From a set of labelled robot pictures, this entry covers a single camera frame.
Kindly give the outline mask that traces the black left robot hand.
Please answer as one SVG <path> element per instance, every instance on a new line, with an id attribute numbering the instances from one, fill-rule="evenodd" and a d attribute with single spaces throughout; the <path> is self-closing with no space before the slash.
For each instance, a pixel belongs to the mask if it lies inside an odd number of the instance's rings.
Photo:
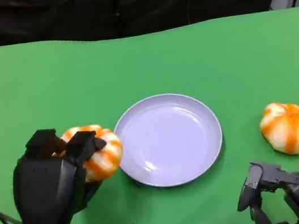
<path id="1" fill-rule="evenodd" d="M 24 224 L 70 224 L 87 207 L 101 181 L 86 181 L 83 167 L 106 142 L 96 132 L 78 131 L 69 142 L 55 129 L 36 131 L 13 175 L 16 208 Z"/>

